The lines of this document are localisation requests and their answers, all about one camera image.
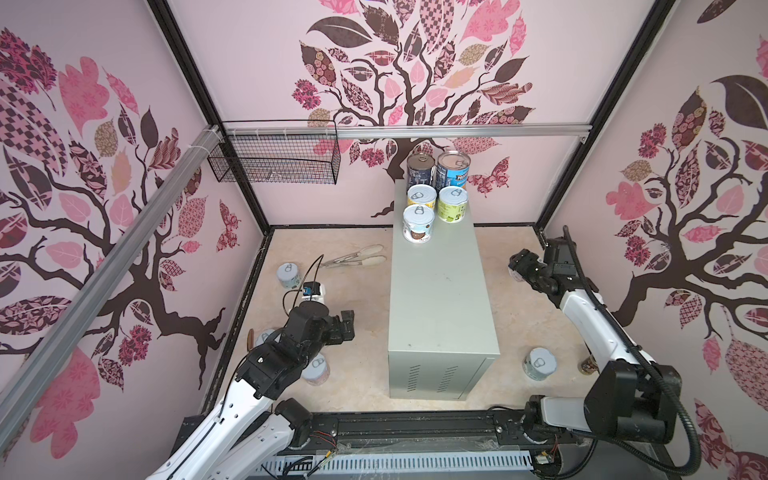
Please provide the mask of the green short can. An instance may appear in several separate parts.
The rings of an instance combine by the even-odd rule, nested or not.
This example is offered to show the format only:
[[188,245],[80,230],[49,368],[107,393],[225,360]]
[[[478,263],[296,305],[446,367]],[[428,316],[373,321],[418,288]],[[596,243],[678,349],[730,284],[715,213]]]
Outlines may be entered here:
[[438,195],[437,217],[446,223],[458,223],[464,217],[468,194],[463,187],[446,186]]

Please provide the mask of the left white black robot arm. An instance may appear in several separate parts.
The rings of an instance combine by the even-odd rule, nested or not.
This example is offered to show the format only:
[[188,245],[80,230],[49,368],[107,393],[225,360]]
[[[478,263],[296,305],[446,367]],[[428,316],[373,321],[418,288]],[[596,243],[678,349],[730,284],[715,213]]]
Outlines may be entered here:
[[304,301],[237,367],[222,399],[151,479],[245,479],[290,444],[304,444],[312,414],[284,391],[329,345],[355,338],[355,313]]

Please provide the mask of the dark navy tall can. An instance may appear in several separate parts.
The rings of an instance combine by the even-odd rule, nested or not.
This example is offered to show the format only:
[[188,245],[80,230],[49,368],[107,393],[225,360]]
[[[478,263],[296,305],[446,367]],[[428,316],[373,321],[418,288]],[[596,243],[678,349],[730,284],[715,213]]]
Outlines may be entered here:
[[414,185],[431,185],[435,159],[426,153],[414,153],[407,159],[408,187]]

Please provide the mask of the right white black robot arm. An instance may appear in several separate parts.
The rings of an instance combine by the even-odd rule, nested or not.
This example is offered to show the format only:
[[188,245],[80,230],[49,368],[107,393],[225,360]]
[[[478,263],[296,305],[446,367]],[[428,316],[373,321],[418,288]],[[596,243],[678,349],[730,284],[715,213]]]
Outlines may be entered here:
[[[573,468],[556,473],[566,479],[580,473],[600,442],[612,444],[647,466],[680,477],[696,473],[703,454],[695,423],[680,399],[682,379],[671,366],[648,355],[627,334],[588,278],[570,232],[547,241],[542,256],[523,249],[509,259],[511,275],[547,296],[576,327],[597,365],[598,377],[583,398],[534,395],[526,403],[522,430],[542,444],[569,433],[590,442]],[[666,445],[681,425],[688,442],[682,465],[655,459],[639,444]]]

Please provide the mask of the blue chicken noodle soup can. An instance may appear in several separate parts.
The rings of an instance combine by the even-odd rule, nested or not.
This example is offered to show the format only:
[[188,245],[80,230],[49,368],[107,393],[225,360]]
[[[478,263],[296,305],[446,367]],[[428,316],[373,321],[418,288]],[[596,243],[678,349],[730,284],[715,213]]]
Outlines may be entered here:
[[434,188],[437,191],[445,187],[464,188],[469,176],[470,157],[459,151],[444,151],[436,159]]

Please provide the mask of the pink short can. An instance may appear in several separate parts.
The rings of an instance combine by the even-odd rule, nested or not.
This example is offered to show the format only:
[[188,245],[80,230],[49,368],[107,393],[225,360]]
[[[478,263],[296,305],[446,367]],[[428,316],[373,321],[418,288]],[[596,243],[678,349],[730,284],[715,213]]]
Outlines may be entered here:
[[517,282],[522,282],[523,281],[523,277],[520,275],[520,273],[515,268],[513,268],[512,266],[509,266],[508,267],[508,271],[509,271],[509,275],[515,281],[517,281]]
[[312,386],[325,383],[330,377],[330,366],[326,357],[318,353],[302,371],[301,378]]

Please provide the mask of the small yellow can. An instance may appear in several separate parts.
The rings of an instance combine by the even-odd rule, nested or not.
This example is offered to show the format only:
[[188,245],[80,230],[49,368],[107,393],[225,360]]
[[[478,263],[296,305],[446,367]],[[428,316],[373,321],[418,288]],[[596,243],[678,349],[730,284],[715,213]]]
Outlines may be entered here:
[[434,210],[437,203],[437,192],[428,184],[416,184],[407,190],[407,205],[420,205]]

